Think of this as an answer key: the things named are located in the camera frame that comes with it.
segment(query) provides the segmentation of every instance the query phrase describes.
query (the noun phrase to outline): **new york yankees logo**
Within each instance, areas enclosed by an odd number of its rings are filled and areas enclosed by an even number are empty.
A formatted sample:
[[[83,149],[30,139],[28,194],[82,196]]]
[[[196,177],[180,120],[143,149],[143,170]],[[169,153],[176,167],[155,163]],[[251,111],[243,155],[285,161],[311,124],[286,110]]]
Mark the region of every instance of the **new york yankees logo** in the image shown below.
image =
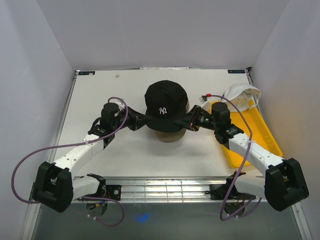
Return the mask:
[[[165,115],[167,113],[167,109],[165,107],[160,107],[159,110],[160,110],[160,115],[161,114]]]

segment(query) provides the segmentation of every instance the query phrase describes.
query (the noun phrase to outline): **black baseball cap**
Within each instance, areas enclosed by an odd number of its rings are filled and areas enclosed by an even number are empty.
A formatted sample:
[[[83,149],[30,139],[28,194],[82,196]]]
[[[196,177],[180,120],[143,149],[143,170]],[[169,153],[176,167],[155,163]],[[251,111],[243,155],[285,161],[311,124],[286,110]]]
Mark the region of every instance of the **black baseball cap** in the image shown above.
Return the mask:
[[[145,115],[151,117],[146,124],[149,128],[165,133],[182,129],[174,123],[187,111],[187,93],[180,84],[170,80],[157,81],[148,87],[144,99],[147,107]]]

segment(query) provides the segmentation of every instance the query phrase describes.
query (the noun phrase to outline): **gray floor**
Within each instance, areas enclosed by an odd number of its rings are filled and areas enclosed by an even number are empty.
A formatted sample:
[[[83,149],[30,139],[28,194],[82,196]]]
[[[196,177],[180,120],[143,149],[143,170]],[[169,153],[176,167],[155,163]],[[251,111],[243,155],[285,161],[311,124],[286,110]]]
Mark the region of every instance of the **gray floor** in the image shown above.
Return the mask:
[[[152,240],[152,239],[301,239],[291,208],[283,212],[262,202],[251,215],[223,222],[217,215],[220,203],[128,203],[126,216],[117,227],[107,227],[83,215],[84,203],[73,203],[57,213],[42,205],[32,239],[34,240]],[[121,215],[116,204],[109,204],[102,219],[115,223]]]

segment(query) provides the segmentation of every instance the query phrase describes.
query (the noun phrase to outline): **yellow tray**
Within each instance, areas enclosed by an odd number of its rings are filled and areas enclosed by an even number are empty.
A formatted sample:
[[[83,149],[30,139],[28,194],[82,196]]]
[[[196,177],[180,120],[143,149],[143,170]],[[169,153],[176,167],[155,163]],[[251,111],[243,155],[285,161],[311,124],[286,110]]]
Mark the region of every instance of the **yellow tray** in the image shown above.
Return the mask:
[[[275,138],[272,136],[257,107],[243,111],[242,114],[253,132],[252,140],[256,141],[261,147],[267,149],[269,152],[282,157],[283,153],[280,150]],[[242,129],[249,136],[249,130],[238,112],[231,112],[230,118],[231,123]],[[244,158],[238,153],[230,151],[224,146],[222,147],[230,166],[233,168],[240,167]],[[251,163],[247,161],[244,165],[248,166],[251,165]]]

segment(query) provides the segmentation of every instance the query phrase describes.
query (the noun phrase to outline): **robotic arm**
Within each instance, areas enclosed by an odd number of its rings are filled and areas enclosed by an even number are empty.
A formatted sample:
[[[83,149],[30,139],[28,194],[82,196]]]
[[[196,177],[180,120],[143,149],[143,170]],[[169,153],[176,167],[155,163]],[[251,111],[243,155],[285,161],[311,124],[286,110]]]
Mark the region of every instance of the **robotic arm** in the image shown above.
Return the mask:
[[[103,197],[106,193],[106,180],[96,174],[87,174],[74,178],[77,172],[96,154],[104,150],[115,138],[111,135],[103,141],[89,143],[113,133],[124,121],[125,111],[117,103],[106,103],[83,142],[68,154],[53,163],[43,162],[37,172],[32,198],[61,213],[68,208],[71,201],[82,196]],[[143,127],[150,117],[128,107],[128,117],[122,128],[136,131]],[[223,102],[211,106],[211,113],[195,105],[182,119],[175,122],[190,131],[206,128],[214,131],[217,141],[233,152],[244,156],[249,138],[240,128],[231,123],[230,111]],[[263,175],[262,177],[242,174],[232,189],[235,193],[246,193],[266,199],[277,211],[307,198],[308,188],[298,161],[276,156],[257,143],[251,143],[247,160]],[[227,179],[222,187],[226,195],[234,175]]]

